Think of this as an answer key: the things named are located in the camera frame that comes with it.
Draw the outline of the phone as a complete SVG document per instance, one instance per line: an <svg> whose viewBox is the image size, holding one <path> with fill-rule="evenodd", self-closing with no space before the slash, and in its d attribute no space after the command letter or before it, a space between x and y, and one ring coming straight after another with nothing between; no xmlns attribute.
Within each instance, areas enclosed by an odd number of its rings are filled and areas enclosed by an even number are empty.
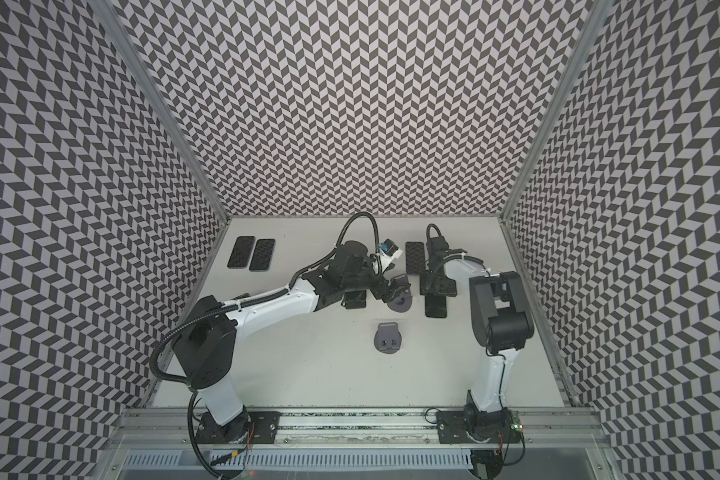
<svg viewBox="0 0 720 480"><path fill-rule="evenodd" d="M229 269L245 269L248 267L256 243L254 236L238 236L228 257Z"/></svg>
<svg viewBox="0 0 720 480"><path fill-rule="evenodd" d="M425 316L444 319L447 317L447 297L428 294L425 296Z"/></svg>
<svg viewBox="0 0 720 480"><path fill-rule="evenodd" d="M426 249L423 242L405 244L405 271L411 276L421 275L427 269Z"/></svg>
<svg viewBox="0 0 720 480"><path fill-rule="evenodd" d="M274 238L258 239L254 245L249 270L252 272L265 272L270 269L276 240Z"/></svg>

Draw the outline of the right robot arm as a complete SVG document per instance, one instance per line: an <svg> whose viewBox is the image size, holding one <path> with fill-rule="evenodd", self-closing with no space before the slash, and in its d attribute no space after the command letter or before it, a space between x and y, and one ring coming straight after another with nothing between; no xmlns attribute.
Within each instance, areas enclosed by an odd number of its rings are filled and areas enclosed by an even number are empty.
<svg viewBox="0 0 720 480"><path fill-rule="evenodd" d="M491 273L483 260L452 248L441 232L427 237L425 249L427 261L419 283L425 315L446 318L447 300L464 294L473 335L483 349L459 429L478 443L508 442L516 426L508 408L509 377L520 351L535 333L519 274Z"/></svg>

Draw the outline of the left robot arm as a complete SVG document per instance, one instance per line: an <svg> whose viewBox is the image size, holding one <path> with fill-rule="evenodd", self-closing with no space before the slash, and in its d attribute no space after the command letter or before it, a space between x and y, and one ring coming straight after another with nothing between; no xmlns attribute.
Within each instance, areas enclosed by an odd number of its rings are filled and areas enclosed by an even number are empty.
<svg viewBox="0 0 720 480"><path fill-rule="evenodd" d="M236 345L284 320L336 303L362 308L368 295L388 305L401 301L410 289L407 276L385 276L400 255L390 239L374 253L360 242L347 241L280 290L216 305L210 304L212 296L205 298L202 303L208 308L168 341L184 371L183 382L206 406L203 420L219 427L230 441L242 438L251 420L232 380Z"/></svg>

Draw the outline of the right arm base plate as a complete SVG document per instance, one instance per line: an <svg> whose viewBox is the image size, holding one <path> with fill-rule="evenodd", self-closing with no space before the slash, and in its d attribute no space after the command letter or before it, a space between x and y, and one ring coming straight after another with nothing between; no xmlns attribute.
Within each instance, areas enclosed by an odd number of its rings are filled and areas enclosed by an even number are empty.
<svg viewBox="0 0 720 480"><path fill-rule="evenodd" d="M519 424L509 410L485 413L437 411L436 429L441 444L514 444L521 442Z"/></svg>

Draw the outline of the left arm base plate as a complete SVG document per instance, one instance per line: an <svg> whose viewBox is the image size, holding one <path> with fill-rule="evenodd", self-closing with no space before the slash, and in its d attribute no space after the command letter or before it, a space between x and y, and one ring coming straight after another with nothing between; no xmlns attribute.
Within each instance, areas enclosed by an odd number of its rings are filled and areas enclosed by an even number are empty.
<svg viewBox="0 0 720 480"><path fill-rule="evenodd" d="M203 413L194 438L198 444L273 444L279 428L278 411L247 409L225 424L217 423L209 413Z"/></svg>

